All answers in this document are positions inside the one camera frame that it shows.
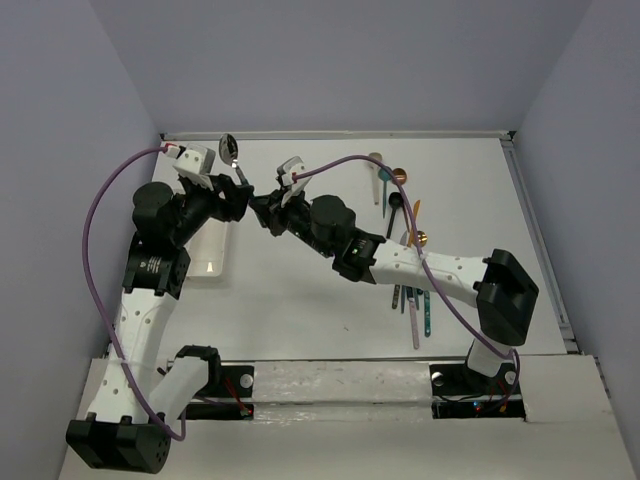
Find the silver spoon teal handle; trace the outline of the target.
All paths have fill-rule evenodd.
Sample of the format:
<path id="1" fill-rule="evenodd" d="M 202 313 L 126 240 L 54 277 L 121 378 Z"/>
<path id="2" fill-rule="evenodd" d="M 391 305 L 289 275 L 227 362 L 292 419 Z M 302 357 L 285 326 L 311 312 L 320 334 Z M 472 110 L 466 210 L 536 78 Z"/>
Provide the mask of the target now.
<path id="1" fill-rule="evenodd" d="M 218 143 L 218 152 L 221 161 L 229 166 L 238 177 L 242 185 L 248 185 L 249 181 L 243 173 L 239 163 L 239 148 L 235 137 L 230 133 L 224 133 Z"/>

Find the gold metal spoon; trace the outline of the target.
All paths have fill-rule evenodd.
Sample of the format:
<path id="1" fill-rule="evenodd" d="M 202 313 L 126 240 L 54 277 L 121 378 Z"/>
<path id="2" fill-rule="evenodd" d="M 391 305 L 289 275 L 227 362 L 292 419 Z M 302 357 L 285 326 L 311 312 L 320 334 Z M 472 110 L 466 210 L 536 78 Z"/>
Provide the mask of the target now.
<path id="1" fill-rule="evenodd" d="M 414 244 L 416 246 L 424 247 L 426 245 L 427 241 L 428 241 L 428 236 L 423 231 L 418 231 L 414 235 Z"/>

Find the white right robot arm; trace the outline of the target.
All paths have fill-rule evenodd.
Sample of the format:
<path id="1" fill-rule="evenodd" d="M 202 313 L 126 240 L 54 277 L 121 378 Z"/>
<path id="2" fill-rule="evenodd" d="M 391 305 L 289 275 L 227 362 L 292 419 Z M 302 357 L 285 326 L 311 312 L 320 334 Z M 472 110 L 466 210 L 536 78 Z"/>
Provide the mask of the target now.
<path id="1" fill-rule="evenodd" d="M 259 223 L 274 236 L 290 232 L 352 282 L 402 284 L 463 302 L 478 312 L 480 327 L 460 368 L 462 384 L 482 392 L 497 378 L 511 352 L 526 342 L 539 288 L 513 254 L 488 257 L 420 253 L 357 228 L 356 214 L 334 195 L 307 202 L 283 191 L 249 202 Z"/>

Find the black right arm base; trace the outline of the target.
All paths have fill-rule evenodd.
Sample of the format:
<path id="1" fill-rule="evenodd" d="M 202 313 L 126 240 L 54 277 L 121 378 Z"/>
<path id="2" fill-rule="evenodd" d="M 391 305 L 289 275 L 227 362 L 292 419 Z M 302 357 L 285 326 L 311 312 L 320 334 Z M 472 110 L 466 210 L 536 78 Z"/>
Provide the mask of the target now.
<path id="1" fill-rule="evenodd" d="M 516 369 L 508 362 L 495 377 L 485 377 L 464 363 L 436 363 L 430 367 L 433 418 L 526 419 Z"/>

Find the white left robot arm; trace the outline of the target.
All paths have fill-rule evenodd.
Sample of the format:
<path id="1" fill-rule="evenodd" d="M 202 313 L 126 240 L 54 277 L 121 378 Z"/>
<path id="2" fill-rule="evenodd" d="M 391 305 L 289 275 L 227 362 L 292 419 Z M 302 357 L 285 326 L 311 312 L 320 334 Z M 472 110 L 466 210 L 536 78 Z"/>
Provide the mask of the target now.
<path id="1" fill-rule="evenodd" d="M 128 252 L 112 344 L 101 384 L 86 416 L 69 423 L 66 441 L 93 469 L 156 474 L 171 444 L 184 438 L 175 421 L 197 397 L 222 392 L 236 398 L 218 350 L 182 347 L 162 379 L 156 362 L 170 316 L 190 265 L 188 241 L 210 220 L 239 221 L 253 189 L 226 175 L 208 175 L 204 185 L 186 178 L 175 193 L 161 182 L 133 196 L 135 234 Z"/>

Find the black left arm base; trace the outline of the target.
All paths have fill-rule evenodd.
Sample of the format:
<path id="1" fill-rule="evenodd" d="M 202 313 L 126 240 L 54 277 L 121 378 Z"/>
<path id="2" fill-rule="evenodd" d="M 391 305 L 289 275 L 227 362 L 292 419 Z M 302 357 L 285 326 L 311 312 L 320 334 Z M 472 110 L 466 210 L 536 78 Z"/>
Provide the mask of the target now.
<path id="1" fill-rule="evenodd" d="M 207 367 L 207 382 L 186 406 L 187 420 L 249 421 L 254 418 L 252 365 L 223 365 L 216 348 L 187 345 L 173 360 L 168 360 L 165 367 L 158 367 L 156 371 L 166 377 L 176 361 L 186 358 L 197 359 Z"/>

